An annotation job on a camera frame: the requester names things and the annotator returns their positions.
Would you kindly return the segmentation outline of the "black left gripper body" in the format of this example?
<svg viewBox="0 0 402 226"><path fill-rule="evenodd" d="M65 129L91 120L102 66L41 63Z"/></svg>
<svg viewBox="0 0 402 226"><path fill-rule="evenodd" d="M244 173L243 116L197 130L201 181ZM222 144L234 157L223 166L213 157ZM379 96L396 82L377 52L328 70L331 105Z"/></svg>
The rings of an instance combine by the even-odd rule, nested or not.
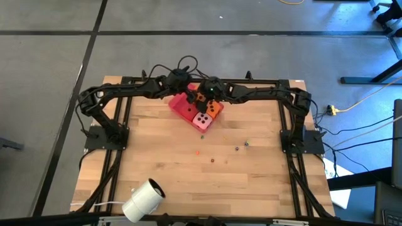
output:
<svg viewBox="0 0 402 226"><path fill-rule="evenodd" d="M172 70L165 79L165 85L170 94L180 94L188 90L191 82L191 75L188 72L189 67L177 68Z"/></svg>

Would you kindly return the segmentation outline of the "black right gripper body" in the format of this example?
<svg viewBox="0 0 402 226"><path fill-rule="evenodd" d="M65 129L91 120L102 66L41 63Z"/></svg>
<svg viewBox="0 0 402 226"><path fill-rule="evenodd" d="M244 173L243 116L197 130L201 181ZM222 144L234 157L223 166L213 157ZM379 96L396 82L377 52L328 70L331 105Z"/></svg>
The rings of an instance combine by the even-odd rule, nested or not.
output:
<svg viewBox="0 0 402 226"><path fill-rule="evenodd" d="M197 90L208 100L223 101L225 98L225 84L217 77L203 79Z"/></svg>

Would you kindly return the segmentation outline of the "large pink foam die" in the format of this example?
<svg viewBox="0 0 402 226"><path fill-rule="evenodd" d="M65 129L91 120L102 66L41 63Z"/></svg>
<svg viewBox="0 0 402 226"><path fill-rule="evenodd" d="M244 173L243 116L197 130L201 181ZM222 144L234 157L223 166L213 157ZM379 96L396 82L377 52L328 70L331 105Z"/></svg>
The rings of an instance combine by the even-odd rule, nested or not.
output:
<svg viewBox="0 0 402 226"><path fill-rule="evenodd" d="M211 125L212 121L213 118L211 116L199 112L193 118L192 124L198 129L205 131Z"/></svg>

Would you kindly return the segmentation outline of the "pink translucent plastic bin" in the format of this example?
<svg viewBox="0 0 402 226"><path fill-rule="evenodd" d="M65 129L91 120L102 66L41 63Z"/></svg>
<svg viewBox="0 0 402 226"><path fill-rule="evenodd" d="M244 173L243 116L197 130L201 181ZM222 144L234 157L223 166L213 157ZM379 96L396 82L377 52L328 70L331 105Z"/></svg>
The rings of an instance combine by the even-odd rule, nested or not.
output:
<svg viewBox="0 0 402 226"><path fill-rule="evenodd" d="M223 104L210 100L207 103L206 113L202 113L196 108L196 103L190 104L187 101L186 93L175 95L168 105L176 115L202 134L208 131L224 109Z"/></svg>

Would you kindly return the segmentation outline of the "black desk leg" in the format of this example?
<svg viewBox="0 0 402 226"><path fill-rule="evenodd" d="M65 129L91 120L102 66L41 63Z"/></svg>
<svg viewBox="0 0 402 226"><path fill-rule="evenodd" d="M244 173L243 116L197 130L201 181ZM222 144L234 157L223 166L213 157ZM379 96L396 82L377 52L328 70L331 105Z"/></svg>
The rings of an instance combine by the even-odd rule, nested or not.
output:
<svg viewBox="0 0 402 226"><path fill-rule="evenodd" d="M397 61L375 77L341 77L340 82L353 85L386 85L391 83L391 77L400 71L402 71L402 60Z"/></svg>

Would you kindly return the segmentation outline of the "white paper sheet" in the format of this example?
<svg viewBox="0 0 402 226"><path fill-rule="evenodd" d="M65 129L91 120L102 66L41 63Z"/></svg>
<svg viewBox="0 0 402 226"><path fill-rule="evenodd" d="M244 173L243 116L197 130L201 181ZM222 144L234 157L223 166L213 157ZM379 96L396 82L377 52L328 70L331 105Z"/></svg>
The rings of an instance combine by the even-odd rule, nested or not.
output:
<svg viewBox="0 0 402 226"><path fill-rule="evenodd" d="M353 175L352 172L347 169L337 165L337 171L334 170L334 163L326 158L323 159L325 165L325 176L326 179L332 179L335 177L335 173L339 176L349 176ZM330 192L331 201L334 205L337 205L340 208L346 209L348 206L349 198L350 198L351 189L346 190L335 190Z"/></svg>

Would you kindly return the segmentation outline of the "black floor bar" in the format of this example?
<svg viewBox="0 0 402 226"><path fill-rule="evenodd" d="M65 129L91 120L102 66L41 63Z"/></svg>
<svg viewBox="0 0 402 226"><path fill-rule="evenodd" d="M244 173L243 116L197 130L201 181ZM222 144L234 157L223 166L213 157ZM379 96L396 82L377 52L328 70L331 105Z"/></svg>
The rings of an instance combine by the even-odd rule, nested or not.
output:
<svg viewBox="0 0 402 226"><path fill-rule="evenodd" d="M330 191L374 186L377 182L382 182L387 185L392 184L391 167L375 169L374 171L366 171L353 175L340 176L327 180Z"/></svg>

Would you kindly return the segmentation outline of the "grey chair leg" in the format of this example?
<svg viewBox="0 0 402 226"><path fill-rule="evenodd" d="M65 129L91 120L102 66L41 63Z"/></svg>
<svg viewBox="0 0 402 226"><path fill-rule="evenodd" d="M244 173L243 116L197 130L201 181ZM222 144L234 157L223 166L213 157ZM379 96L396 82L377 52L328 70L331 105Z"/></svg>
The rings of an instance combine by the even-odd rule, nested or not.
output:
<svg viewBox="0 0 402 226"><path fill-rule="evenodd" d="M11 148L11 149L15 149L15 150L22 150L24 148L24 145L0 137L0 149L2 149L2 148Z"/></svg>

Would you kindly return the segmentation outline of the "black computer tower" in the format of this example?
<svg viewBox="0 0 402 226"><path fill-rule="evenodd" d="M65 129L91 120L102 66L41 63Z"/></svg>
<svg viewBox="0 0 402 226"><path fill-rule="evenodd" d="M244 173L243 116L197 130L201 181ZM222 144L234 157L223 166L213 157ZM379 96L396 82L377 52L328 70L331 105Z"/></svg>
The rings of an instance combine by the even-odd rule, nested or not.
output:
<svg viewBox="0 0 402 226"><path fill-rule="evenodd" d="M402 190L402 99L394 101L391 182Z"/></svg>

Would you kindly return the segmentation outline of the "person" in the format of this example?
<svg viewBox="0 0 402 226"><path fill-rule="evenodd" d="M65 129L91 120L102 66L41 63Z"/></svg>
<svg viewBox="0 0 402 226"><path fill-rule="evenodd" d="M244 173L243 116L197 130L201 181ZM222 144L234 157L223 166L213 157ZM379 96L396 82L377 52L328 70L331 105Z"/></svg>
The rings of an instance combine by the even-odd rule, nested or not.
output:
<svg viewBox="0 0 402 226"><path fill-rule="evenodd" d="M379 14L376 18L376 22L385 30L390 29L387 25L388 21L402 18L402 0L391 0L390 3L377 3L372 7L371 11L376 13L379 11L381 6L387 7L388 10Z"/></svg>

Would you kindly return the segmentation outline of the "black case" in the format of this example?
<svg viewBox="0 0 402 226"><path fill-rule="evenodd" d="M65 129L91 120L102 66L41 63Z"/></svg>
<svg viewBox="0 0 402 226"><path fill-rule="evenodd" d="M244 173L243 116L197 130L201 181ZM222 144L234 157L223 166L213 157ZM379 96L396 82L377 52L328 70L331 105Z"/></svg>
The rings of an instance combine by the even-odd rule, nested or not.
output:
<svg viewBox="0 0 402 226"><path fill-rule="evenodd" d="M374 223L402 226L402 190L380 181L376 183Z"/></svg>

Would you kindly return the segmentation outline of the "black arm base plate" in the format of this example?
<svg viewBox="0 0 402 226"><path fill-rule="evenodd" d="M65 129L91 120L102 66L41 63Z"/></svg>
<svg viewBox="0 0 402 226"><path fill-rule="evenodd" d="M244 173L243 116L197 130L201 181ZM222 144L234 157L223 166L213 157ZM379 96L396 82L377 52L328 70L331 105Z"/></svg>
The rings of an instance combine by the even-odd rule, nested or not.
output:
<svg viewBox="0 0 402 226"><path fill-rule="evenodd" d="M128 143L129 128L126 127L115 140L109 139L101 126L91 126L89 132L93 136L87 137L85 149L125 149Z"/></svg>
<svg viewBox="0 0 402 226"><path fill-rule="evenodd" d="M291 154L323 154L324 146L319 131L291 131L281 130L281 147L285 153Z"/></svg>

